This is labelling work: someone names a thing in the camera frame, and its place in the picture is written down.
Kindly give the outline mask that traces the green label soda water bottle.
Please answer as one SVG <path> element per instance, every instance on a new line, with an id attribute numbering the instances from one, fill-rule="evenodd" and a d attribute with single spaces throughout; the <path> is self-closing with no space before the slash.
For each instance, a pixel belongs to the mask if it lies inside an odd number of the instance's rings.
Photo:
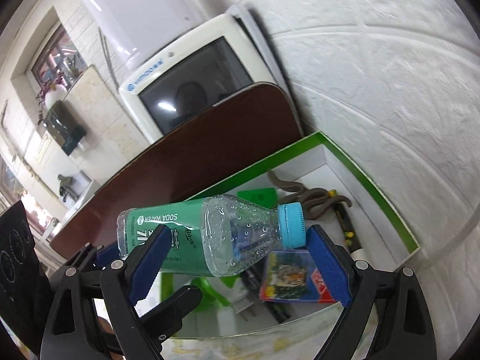
<path id="1" fill-rule="evenodd" d="M 160 225 L 172 240 L 160 271 L 182 275 L 235 276 L 272 251 L 306 244 L 299 203 L 264 208 L 230 194 L 133 208 L 119 214 L 117 243 L 127 258 Z"/>

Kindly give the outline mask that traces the brown hair claw clip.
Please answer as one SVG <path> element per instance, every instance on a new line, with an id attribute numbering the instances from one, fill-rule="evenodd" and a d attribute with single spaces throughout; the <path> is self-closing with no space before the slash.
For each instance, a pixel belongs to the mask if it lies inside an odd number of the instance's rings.
<path id="1" fill-rule="evenodd" d="M 331 195 L 327 189 L 308 189 L 298 181 L 281 180 L 272 170 L 268 171 L 268 179 L 275 187 L 288 193 L 278 199 L 278 204 L 299 203 L 307 220 L 319 219 L 326 211 L 341 203 L 346 203 L 348 207 L 352 206 L 352 201 L 348 197 Z"/>

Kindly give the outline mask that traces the white water dispenser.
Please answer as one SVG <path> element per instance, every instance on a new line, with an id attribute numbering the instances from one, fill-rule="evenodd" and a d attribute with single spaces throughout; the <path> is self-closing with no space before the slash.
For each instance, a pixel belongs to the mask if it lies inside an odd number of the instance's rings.
<path id="1" fill-rule="evenodd" d="M 206 21 L 193 0 L 81 0 L 129 71 Z"/>

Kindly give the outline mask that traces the dark brown wooden table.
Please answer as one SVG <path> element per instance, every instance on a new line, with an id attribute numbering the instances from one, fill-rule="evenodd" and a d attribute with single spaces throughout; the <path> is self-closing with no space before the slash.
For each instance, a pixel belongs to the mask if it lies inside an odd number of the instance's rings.
<path id="1" fill-rule="evenodd" d="M 137 155 L 69 219 L 51 247 L 71 258 L 86 243 L 111 244 L 120 212 L 184 201 L 303 136 L 295 104 L 281 88 L 251 85 Z"/>

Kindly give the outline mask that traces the black marker white cap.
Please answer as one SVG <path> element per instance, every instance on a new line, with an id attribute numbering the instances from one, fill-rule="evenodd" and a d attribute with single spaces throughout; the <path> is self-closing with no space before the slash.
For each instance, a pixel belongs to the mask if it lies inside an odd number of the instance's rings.
<path id="1" fill-rule="evenodd" d="M 353 260 L 367 261 L 368 258 L 366 252 L 360 243 L 360 238 L 357 236 L 356 229 L 349 213 L 347 212 L 347 206 L 351 207 L 352 202 L 348 197 L 338 195 L 335 189 L 329 190 L 328 194 L 333 199 L 331 208 L 335 213 L 340 228 L 342 229 L 346 249 L 350 256 Z"/>

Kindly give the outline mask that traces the white cabinet with screen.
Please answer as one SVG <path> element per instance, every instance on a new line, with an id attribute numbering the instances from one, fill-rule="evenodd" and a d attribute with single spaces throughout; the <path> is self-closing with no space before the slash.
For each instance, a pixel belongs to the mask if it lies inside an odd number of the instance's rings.
<path id="1" fill-rule="evenodd" d="M 289 87 L 254 16 L 243 5 L 192 29 L 143 63 L 120 97 L 154 143 L 187 120 L 255 83 Z"/>

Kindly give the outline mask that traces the tiger picture card pack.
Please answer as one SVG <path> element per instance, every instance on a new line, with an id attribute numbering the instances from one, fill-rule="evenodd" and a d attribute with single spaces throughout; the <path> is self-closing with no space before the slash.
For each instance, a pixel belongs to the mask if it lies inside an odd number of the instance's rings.
<path id="1" fill-rule="evenodd" d="M 277 250 L 267 256 L 263 295 L 266 301 L 335 303 L 306 250 Z"/>

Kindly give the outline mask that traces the black paper cup dispenser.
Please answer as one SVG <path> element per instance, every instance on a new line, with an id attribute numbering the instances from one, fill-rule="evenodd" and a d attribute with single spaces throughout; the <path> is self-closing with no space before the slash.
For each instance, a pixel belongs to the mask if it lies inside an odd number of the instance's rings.
<path id="1" fill-rule="evenodd" d="M 72 154 L 86 136 L 84 127 L 77 122 L 61 100 L 49 108 L 43 119 L 43 125 L 67 156 Z"/>

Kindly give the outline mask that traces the grey wall bracket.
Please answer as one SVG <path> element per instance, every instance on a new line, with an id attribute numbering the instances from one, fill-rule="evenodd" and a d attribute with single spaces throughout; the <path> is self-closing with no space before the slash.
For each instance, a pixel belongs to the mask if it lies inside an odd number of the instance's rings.
<path id="1" fill-rule="evenodd" d="M 71 176 L 58 174 L 57 180 L 59 181 L 59 195 L 62 198 L 62 201 L 66 203 L 66 201 L 71 198 L 74 202 L 76 202 L 79 198 L 79 195 L 73 189 L 75 179 Z"/>

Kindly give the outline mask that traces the window with frame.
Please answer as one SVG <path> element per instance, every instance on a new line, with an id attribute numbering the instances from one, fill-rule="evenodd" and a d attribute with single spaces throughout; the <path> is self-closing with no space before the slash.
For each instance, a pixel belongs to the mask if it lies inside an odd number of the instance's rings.
<path id="1" fill-rule="evenodd" d="M 39 86 L 59 79 L 62 86 L 70 89 L 86 68 L 86 62 L 80 51 L 64 26 L 59 24 L 33 61 L 30 72 Z"/>

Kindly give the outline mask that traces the green open cardboard box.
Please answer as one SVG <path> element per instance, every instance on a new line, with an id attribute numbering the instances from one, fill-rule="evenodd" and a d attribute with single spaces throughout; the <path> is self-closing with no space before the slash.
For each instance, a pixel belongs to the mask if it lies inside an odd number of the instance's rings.
<path id="1" fill-rule="evenodd" d="M 313 133 L 185 202 L 130 209 L 117 219 L 120 252 L 129 254 L 160 225 L 171 247 L 156 270 L 188 275 L 223 306 L 244 302 L 240 283 L 260 264 L 255 295 L 275 301 L 347 302 L 345 289 L 313 264 L 306 230 L 319 224 L 354 259 L 393 271 L 419 249 L 397 210 L 352 160 Z"/>

